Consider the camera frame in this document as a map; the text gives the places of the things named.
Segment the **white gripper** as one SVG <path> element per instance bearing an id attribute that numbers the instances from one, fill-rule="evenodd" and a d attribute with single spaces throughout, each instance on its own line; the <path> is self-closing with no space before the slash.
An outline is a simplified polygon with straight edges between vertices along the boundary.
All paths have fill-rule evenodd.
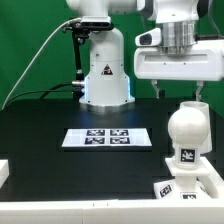
<path id="1" fill-rule="evenodd" d="M 141 47 L 134 54 L 134 73 L 150 79 L 157 99 L 165 97 L 157 80 L 197 81 L 195 100 L 201 100 L 205 81 L 224 78 L 224 40 L 198 41 L 186 54 L 167 55 L 159 47 Z"/>

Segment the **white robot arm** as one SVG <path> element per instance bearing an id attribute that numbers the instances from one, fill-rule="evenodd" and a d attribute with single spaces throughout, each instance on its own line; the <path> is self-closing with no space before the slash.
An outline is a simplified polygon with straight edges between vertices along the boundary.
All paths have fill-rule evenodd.
<path id="1" fill-rule="evenodd" d="M 211 13 L 213 0 L 66 0 L 77 18 L 74 43 L 88 40 L 89 72 L 81 75 L 79 103 L 97 111 L 135 102 L 123 63 L 133 54 L 133 74 L 159 80 L 224 79 L 224 37 L 200 37 L 197 23 Z"/>

